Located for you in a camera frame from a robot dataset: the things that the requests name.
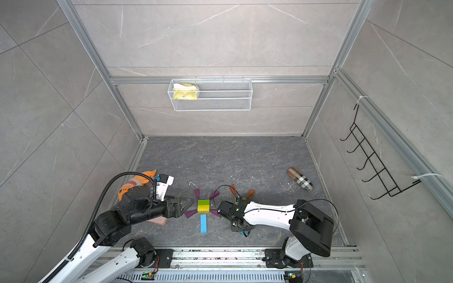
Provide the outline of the metal front rail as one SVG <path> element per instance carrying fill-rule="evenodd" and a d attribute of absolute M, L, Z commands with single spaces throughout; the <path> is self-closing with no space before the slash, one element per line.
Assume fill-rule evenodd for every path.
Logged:
<path fill-rule="evenodd" d="M 312 268 L 267 268 L 264 250 L 270 247 L 164 247 L 173 249 L 170 268 L 136 266 L 109 283 L 369 283 L 359 251 L 335 247 L 328 258 L 311 254 Z M 87 270 L 95 271 L 126 248 L 110 248 Z"/>

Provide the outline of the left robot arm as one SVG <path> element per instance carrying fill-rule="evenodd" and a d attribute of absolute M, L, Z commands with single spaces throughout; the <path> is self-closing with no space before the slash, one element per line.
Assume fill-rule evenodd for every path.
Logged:
<path fill-rule="evenodd" d="M 147 186 L 128 189 L 111 210 L 87 227 L 74 249 L 43 279 L 44 283 L 108 283 L 116 276 L 138 265 L 150 266 L 156 261 L 154 246 L 144 237 L 95 271 L 86 270 L 110 247 L 128 235 L 132 226 L 151 219 L 179 218 L 194 204 L 194 199 L 154 195 Z"/>

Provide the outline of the light blue long block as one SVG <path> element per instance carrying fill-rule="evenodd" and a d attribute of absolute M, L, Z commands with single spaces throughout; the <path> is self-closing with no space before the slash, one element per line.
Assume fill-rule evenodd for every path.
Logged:
<path fill-rule="evenodd" d="M 200 215 L 200 230 L 202 234 L 207 233 L 207 215 L 206 214 L 201 214 Z"/>

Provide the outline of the small orange wedge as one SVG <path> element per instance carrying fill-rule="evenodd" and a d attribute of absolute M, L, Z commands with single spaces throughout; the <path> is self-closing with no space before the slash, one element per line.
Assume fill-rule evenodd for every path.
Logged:
<path fill-rule="evenodd" d="M 250 189 L 249 192 L 248 192 L 248 195 L 247 195 L 247 197 L 245 199 L 249 200 L 254 194 L 255 194 L 255 190 Z"/>

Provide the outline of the yellow block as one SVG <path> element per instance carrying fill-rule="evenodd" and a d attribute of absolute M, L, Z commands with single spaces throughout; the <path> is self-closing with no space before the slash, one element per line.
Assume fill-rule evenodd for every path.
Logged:
<path fill-rule="evenodd" d="M 210 206 L 209 205 L 198 205 L 197 211 L 198 211 L 198 213 L 209 213 Z"/>

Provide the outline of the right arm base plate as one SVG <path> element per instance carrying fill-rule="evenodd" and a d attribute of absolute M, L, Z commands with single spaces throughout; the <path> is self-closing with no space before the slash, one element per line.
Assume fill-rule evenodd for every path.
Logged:
<path fill-rule="evenodd" d="M 305 255 L 301 260 L 296 261 L 286 256 L 283 250 L 279 249 L 265 249 L 263 261 L 266 264 L 267 268 L 312 268 L 313 261 L 311 255 Z"/>

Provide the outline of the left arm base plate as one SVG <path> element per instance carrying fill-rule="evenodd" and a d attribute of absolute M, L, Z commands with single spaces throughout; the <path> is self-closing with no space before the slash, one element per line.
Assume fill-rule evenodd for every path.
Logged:
<path fill-rule="evenodd" d="M 154 268 L 159 261 L 159 269 L 170 268 L 174 251 L 173 249 L 156 249 L 155 260 L 151 267 Z"/>

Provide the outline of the plaid patterned pouch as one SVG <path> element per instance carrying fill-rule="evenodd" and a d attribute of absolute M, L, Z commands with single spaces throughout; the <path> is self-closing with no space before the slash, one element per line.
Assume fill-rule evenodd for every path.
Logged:
<path fill-rule="evenodd" d="M 300 171 L 295 167 L 288 168 L 287 174 L 292 180 L 294 180 L 302 189 L 306 191 L 311 191 L 313 189 L 312 182 L 304 176 Z"/>

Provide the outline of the orange plush fish toy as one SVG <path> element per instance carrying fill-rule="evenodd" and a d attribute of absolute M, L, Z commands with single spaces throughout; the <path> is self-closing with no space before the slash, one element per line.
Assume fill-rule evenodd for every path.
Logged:
<path fill-rule="evenodd" d="M 154 171 L 147 171 L 147 172 L 143 172 L 144 175 L 150 177 L 150 178 L 153 178 L 155 177 L 157 173 L 157 169 L 155 169 Z M 122 197 L 123 195 L 129 191 L 130 189 L 132 189 L 133 187 L 137 187 L 137 186 L 144 186 L 146 184 L 150 183 L 150 180 L 142 177 L 142 176 L 139 176 L 139 175 L 135 175 L 132 179 L 130 179 L 127 183 L 125 183 L 119 190 L 119 193 L 118 193 L 118 198 L 119 200 L 121 201 L 122 200 Z"/>

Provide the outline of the orange red wedge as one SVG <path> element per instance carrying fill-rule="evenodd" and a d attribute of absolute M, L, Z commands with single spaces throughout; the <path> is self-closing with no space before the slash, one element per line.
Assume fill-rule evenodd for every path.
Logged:
<path fill-rule="evenodd" d="M 235 198 L 238 196 L 238 193 L 237 193 L 234 185 L 230 186 L 230 191 L 234 195 Z"/>

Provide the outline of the yellow cloth in basket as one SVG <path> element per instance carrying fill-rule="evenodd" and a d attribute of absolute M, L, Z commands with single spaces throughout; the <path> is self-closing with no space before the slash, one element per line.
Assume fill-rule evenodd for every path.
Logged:
<path fill-rule="evenodd" d="M 199 87 L 191 83 L 175 83 L 171 93 L 174 100 L 197 100 Z"/>

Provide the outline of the pink rounded case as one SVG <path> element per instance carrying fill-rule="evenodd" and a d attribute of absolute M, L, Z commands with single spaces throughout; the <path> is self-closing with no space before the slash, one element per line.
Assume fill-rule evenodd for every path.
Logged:
<path fill-rule="evenodd" d="M 153 218 L 153 219 L 150 219 L 148 220 L 148 222 L 151 222 L 153 224 L 157 224 L 157 225 L 160 225 L 160 226 L 163 226 L 167 223 L 168 221 L 168 218 L 165 218 L 163 216 L 159 216 L 157 218 Z"/>

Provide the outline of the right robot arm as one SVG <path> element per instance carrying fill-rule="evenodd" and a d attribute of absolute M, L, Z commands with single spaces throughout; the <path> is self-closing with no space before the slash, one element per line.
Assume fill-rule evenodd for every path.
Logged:
<path fill-rule="evenodd" d="M 285 239 L 277 264 L 294 266 L 303 257 L 330 257 L 334 220 L 311 202 L 299 199 L 294 205 L 263 205 L 250 200 L 223 201 L 217 212 L 227 218 L 233 232 L 248 236 L 255 226 L 271 226 L 291 232 Z"/>

